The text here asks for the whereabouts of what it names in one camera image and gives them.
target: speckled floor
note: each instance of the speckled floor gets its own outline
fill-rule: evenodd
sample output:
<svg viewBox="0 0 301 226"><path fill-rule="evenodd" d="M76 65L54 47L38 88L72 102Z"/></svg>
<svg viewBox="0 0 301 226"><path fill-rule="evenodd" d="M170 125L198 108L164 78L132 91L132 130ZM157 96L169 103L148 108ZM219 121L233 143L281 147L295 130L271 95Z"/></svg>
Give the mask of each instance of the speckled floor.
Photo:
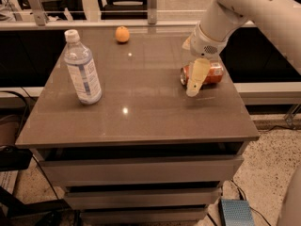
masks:
<svg viewBox="0 0 301 226"><path fill-rule="evenodd" d="M296 167L301 163L301 131L275 128L276 124L284 122L283 115L251 116L257 123L260 121L261 137L258 141L251 142L247 146L243 157L245 161L235 174L234 182L245 192L246 198L252 208L262 213L268 222L275 226L282 201L290 179ZM297 115L296 125L300 127L300 115ZM60 188L55 188L59 197L62 196ZM20 171L15 196L24 203L42 202L55 199L52 189L40 174L35 162L29 169ZM239 199L237 187L230 181L224 183L223 198ZM217 223L221 225L217 210L217 202L209 207L209 213ZM15 226L35 225L42 215L34 217L14 218ZM266 226L262 217L253 211L256 226ZM61 226L73 224L73 212L64 212ZM212 222L206 217L199 222L169 222L152 224L153 226L211 226Z"/></svg>

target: floor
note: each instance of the floor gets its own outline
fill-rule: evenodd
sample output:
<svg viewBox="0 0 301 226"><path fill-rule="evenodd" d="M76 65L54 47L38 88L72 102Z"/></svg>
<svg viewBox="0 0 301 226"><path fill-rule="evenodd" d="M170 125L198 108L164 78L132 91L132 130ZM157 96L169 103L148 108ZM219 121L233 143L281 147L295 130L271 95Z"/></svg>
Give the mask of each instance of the floor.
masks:
<svg viewBox="0 0 301 226"><path fill-rule="evenodd" d="M186 19L196 16L211 0L158 0L159 19ZM99 11L96 0L84 0L84 6L89 8L88 19L99 20ZM301 134L300 130L288 130L274 125L285 125L283 114L278 115L252 115L251 119L258 125L261 137L258 141L251 142L243 156L245 162L235 174L234 182L245 192L246 198L252 208L265 216L272 225L277 225L284 194L293 175L294 170L301 163ZM300 117L296 118L300 127ZM55 188L59 197L63 192ZM42 202L55 199L54 192L41 175L35 162L29 169L20 171L15 186L14 195L24 203ZM228 181L223 186L223 197L238 199L239 193L234 183ZM217 203L209 207L209 213L217 225L220 224ZM41 219L42 215L24 218L14 218L15 226L32 226ZM253 211L256 226L268 225L262 216ZM73 224L73 212L63 213L61 226ZM161 223L160 226L211 226L213 223L208 217L201 221Z"/></svg>

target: bottle label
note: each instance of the bottle label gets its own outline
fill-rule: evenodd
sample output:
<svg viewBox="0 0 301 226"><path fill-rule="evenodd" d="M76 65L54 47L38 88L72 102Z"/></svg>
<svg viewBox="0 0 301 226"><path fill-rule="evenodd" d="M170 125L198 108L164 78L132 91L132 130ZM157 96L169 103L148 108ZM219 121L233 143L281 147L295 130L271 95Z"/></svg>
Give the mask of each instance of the bottle label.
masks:
<svg viewBox="0 0 301 226"><path fill-rule="evenodd" d="M71 80L81 101L94 101L100 95L101 85L93 58L86 64L67 64Z"/></svg>

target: desk surface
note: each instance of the desk surface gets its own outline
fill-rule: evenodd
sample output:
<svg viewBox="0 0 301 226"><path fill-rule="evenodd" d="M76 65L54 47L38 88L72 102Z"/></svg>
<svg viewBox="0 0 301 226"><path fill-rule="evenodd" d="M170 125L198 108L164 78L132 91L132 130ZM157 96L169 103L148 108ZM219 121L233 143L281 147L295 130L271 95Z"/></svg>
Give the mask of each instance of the desk surface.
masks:
<svg viewBox="0 0 301 226"><path fill-rule="evenodd" d="M80 30L94 55L102 99L78 101L62 57L21 132L20 148L255 140L258 131L230 77L185 94L180 68L193 61L182 43L192 27L133 27L128 43L114 28Z"/></svg>

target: plastic bottle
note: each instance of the plastic bottle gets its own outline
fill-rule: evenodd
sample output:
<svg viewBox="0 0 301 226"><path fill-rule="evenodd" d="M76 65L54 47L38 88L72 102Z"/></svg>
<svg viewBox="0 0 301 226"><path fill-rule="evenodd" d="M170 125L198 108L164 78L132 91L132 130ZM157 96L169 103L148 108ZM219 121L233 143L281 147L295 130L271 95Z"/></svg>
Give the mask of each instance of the plastic bottle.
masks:
<svg viewBox="0 0 301 226"><path fill-rule="evenodd" d="M67 51L64 59L67 63L78 99L84 105L98 102L102 89L98 79L91 51L80 41L77 30L65 32Z"/></svg>

